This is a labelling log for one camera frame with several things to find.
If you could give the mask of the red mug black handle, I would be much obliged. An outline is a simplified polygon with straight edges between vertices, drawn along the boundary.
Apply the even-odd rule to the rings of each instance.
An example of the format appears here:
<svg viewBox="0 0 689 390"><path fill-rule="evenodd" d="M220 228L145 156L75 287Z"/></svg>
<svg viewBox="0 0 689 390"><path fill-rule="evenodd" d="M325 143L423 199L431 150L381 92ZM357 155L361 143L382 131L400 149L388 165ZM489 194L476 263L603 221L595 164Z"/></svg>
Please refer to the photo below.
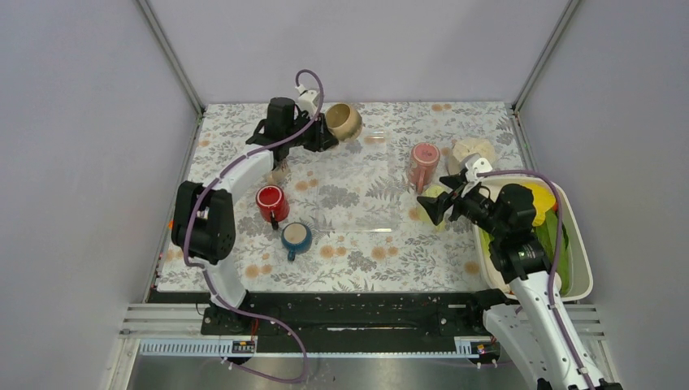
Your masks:
<svg viewBox="0 0 689 390"><path fill-rule="evenodd" d="M273 230L280 228L280 222L288 217L290 211L284 190L276 185L261 187L255 195L255 203L262 218Z"/></svg>

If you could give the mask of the tall cream illustrated mug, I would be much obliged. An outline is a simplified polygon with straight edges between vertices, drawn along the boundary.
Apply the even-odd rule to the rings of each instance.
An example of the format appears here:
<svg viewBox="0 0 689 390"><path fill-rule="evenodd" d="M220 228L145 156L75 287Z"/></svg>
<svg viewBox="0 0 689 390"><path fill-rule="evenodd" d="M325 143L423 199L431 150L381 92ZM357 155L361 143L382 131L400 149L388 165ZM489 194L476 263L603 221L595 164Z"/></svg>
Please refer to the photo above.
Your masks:
<svg viewBox="0 0 689 390"><path fill-rule="evenodd" d="M278 163L275 169L266 175L266 183L269 185L281 185L290 173L287 160Z"/></svg>

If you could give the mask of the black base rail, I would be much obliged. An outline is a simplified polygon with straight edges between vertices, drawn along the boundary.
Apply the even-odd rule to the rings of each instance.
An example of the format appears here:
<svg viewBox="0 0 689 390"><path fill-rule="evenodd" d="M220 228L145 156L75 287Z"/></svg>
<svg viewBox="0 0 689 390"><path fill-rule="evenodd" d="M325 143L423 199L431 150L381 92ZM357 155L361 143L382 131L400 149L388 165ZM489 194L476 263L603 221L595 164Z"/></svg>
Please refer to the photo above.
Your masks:
<svg viewBox="0 0 689 390"><path fill-rule="evenodd" d="M479 322L469 292L250 292L239 312L211 302L209 293L153 292L156 309L189 309L204 336L239 336L239 353L500 352Z"/></svg>

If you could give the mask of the floral tablecloth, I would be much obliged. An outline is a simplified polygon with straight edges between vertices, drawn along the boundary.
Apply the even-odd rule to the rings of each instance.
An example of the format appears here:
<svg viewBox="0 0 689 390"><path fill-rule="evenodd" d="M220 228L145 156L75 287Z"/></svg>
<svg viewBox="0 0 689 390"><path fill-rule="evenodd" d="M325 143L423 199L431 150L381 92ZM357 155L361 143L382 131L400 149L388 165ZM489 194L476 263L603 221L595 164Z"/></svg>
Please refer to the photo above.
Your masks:
<svg viewBox="0 0 689 390"><path fill-rule="evenodd" d="M319 221L316 192L324 153L293 149L290 173L280 185L290 207L289 222L310 228L310 250L287 259L280 234L259 213L258 180L237 202L238 237L232 251L236 271L252 291L470 291L484 288L479 274L473 228L464 219L437 232L418 220L416 195L407 179L411 148L422 141L436 145L447 158L453 141L489 140L498 169L522 166L512 115L502 102L363 103L357 105L363 130L390 133L396 166L405 184L390 232L329 232Z"/></svg>

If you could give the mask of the blue ribbed mug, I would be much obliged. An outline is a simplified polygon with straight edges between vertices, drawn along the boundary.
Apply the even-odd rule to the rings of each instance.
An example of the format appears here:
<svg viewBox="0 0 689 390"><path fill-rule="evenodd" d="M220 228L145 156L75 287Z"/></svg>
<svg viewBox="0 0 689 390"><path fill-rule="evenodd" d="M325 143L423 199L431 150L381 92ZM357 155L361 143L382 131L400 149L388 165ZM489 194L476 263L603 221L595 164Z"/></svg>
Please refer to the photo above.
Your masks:
<svg viewBox="0 0 689 390"><path fill-rule="evenodd" d="M287 259L293 262L298 254L310 250L313 242L312 231L303 223L290 223L282 231L281 242L287 250Z"/></svg>

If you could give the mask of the pink ghost mug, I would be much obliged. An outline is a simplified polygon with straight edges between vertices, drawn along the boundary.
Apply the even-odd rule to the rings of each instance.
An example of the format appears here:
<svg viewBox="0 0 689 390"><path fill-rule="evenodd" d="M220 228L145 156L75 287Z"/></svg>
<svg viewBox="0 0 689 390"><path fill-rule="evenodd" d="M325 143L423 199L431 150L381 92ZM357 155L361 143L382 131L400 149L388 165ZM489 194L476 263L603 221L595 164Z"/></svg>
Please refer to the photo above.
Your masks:
<svg viewBox="0 0 689 390"><path fill-rule="evenodd" d="M431 182L440 156L439 148L427 142L418 143L411 149L407 179L416 193L421 194L424 187Z"/></svg>

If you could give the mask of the clear plastic tray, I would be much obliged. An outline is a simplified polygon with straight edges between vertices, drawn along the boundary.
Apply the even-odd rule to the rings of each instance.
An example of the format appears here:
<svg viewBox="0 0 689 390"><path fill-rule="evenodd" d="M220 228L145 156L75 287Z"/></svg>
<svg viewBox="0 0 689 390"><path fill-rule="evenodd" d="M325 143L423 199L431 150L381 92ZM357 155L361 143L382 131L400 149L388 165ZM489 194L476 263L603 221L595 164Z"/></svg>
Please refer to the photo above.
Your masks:
<svg viewBox="0 0 689 390"><path fill-rule="evenodd" d="M365 130L318 162L316 215L329 232L390 232L404 191L390 133Z"/></svg>

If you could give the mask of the white plastic basket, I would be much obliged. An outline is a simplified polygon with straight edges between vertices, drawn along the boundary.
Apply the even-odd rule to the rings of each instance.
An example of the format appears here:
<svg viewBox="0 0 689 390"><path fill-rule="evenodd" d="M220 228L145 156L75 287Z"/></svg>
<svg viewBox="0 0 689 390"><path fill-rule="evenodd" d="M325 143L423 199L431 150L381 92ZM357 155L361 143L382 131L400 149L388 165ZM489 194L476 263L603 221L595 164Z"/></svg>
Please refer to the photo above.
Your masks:
<svg viewBox="0 0 689 390"><path fill-rule="evenodd" d="M482 185L491 190L490 198L493 201L497 199L501 188L510 183L523 186L535 184L544 189L548 188L548 185L542 180L528 176L499 175L482 180ZM564 302L578 301L587 297L592 290L593 278L591 267L569 199L558 184L555 184L554 187L557 189L561 199L557 203L557 210L562 213L563 240L565 242L565 248L561 250L556 282L561 288L561 299ZM509 299L513 300L515 296L511 293L509 285L504 282L500 272L495 269L490 260L488 234L477 226L473 227L473 231L477 248L477 263L479 264L482 279L489 288L498 288Z"/></svg>

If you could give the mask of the light green mug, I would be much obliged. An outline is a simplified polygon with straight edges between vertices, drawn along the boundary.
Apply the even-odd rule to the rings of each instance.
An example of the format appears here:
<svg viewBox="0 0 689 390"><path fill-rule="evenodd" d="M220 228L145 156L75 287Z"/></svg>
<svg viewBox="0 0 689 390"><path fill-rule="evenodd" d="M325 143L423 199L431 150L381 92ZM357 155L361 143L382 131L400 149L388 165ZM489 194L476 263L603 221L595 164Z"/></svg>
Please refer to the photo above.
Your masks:
<svg viewBox="0 0 689 390"><path fill-rule="evenodd" d="M442 192L444 191L444 188L440 185L433 184L430 185L427 189L425 189L421 196L422 197L438 197ZM446 222L443 220L441 221L438 225L434 225L431 221L431 218L429 217L427 211L420 205L416 205L416 211L418 215L418 220L421 221L422 223L431 225L437 232L442 232L446 229Z"/></svg>

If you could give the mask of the toy yellow vegetable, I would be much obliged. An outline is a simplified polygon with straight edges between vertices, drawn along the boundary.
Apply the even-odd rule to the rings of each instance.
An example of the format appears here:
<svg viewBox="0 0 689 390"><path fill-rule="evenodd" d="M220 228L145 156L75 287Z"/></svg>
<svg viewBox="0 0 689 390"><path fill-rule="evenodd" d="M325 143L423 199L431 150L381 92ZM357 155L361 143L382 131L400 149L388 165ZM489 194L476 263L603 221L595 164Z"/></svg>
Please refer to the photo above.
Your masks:
<svg viewBox="0 0 689 390"><path fill-rule="evenodd" d="M557 208L557 201L551 190L541 184L536 183L522 183L522 186L530 189L533 195L533 206L535 208L535 217L532 222L533 227L542 225L546 220L546 213L554 211Z"/></svg>

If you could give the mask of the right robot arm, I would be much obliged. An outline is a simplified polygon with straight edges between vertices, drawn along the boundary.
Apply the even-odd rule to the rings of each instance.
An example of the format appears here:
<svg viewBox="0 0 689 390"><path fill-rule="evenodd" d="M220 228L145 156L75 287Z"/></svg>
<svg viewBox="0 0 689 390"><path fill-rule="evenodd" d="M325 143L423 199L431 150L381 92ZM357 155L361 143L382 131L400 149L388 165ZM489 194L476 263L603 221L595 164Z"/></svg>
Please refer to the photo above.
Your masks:
<svg viewBox="0 0 689 390"><path fill-rule="evenodd" d="M588 354L555 289L557 266L532 226L532 191L508 183L491 199L465 173L444 176L441 182L451 190L420 196L418 204L434 224L449 211L451 220L464 217L490 234L490 260L518 301L510 303L499 289L473 293L467 327L495 336L534 389L622 388L608 381Z"/></svg>

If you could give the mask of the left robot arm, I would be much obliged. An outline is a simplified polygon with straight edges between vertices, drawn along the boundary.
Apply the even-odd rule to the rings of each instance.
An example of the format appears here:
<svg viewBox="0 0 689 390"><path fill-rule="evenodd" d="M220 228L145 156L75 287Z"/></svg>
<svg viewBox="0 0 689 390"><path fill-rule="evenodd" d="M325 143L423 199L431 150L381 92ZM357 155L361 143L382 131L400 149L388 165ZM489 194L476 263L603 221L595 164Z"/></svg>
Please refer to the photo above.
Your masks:
<svg viewBox="0 0 689 390"><path fill-rule="evenodd" d="M241 334L252 323L250 309L241 304L247 290L229 260L236 240L234 205L290 149L323 152L337 144L322 108L307 110L304 102L273 97L237 157L209 183L185 181L177 189L172 243L182 249L185 266L202 272L212 302L224 308L220 321L231 333Z"/></svg>

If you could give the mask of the beige round mug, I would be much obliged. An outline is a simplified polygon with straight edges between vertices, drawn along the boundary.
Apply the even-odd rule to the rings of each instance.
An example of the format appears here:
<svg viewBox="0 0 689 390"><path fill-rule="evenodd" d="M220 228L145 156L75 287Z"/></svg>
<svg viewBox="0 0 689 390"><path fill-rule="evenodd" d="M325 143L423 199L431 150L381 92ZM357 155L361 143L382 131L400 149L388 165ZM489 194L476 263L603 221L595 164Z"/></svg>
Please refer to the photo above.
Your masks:
<svg viewBox="0 0 689 390"><path fill-rule="evenodd" d="M325 120L328 130L338 141L353 141L362 132L361 115L347 103L336 103L328 108Z"/></svg>

